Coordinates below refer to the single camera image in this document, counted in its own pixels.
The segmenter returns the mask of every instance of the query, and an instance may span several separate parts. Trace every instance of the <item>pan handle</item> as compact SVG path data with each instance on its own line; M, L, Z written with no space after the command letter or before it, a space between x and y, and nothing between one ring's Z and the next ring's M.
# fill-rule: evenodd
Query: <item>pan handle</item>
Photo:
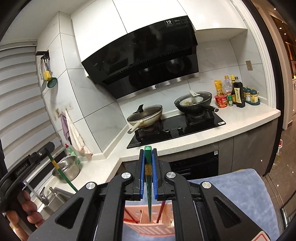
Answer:
M217 108L217 107L213 107L213 106L211 106L211 105L207 105L207 104L204 104L204 105L202 105L205 109L207 109L207 110L211 110L211 111L213 111L213 112L218 112L219 111L219 109Z
M132 134L142 123L143 123L142 120L137 122L131 129L128 130L128 133Z

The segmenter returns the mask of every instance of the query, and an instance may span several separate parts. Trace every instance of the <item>white marble tile wall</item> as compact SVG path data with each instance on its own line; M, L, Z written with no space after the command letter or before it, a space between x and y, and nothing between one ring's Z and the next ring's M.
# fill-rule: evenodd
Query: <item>white marble tile wall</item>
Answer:
M230 42L239 64L239 71L244 86L255 88L259 91L259 96L265 98L265 100L262 99L265 103L267 101L267 87L262 60L250 28L246 22L245 24L248 30L231 38ZM246 61L248 60L252 63L252 71L247 69Z
M199 77L167 85L135 96L131 99L118 101L125 119L137 110L140 104L144 106L161 104L163 113L175 110L174 101L187 93L208 91L216 95L214 80L222 80L225 75L235 75L241 78L236 56L229 40L218 40L200 43L197 46Z
M102 151L106 149L126 125L117 102L113 102L90 114L85 120Z
M55 110L59 108L63 111L71 104L73 109L68 111L69 116L85 144L93 153L101 153L126 125L126 121L115 99L85 76L70 15L58 12L40 34L37 51L47 49L51 71L58 83L51 89L46 88L42 95L55 131L59 133L63 143L68 143ZM100 123L103 134L95 127L95 123Z

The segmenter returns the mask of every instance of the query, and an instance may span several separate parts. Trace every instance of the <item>stainless steel bowl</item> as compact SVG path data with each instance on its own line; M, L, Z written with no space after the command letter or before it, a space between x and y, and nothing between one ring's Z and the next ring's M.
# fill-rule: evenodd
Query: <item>stainless steel bowl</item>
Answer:
M80 172L76 156L66 157L58 163L58 166L70 181L74 180ZM52 175L58 177L63 183L66 183L65 179L60 175L57 169L52 171Z

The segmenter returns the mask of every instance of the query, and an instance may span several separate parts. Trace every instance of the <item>human hand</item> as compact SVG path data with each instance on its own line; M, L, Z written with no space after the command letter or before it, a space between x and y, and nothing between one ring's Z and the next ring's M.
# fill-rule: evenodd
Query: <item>human hand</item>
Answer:
M22 208L26 212L31 212L31 215L27 216L27 219L30 223L35 224L35 226L38 228L40 227L41 224L45 222L45 220L42 218L42 215L37 212L37 206L35 203L31 201L30 195L26 191L23 191L23 195L26 201L22 204ZM6 216L8 220L12 223L17 236L22 241L27 241L29 238L29 235L18 224L20 218L16 213L16 211L7 211Z

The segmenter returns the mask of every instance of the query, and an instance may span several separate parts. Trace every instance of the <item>cabinet door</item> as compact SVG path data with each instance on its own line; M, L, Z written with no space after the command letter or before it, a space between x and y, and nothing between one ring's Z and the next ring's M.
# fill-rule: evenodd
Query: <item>cabinet door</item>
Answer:
M96 0L71 18L81 61L126 34L112 0Z
M187 15L177 0L113 0L128 33L169 18Z
M236 135L231 171L253 168L262 176L268 166L276 136L277 119Z
M247 27L230 0L178 0L190 18L197 42L230 39Z

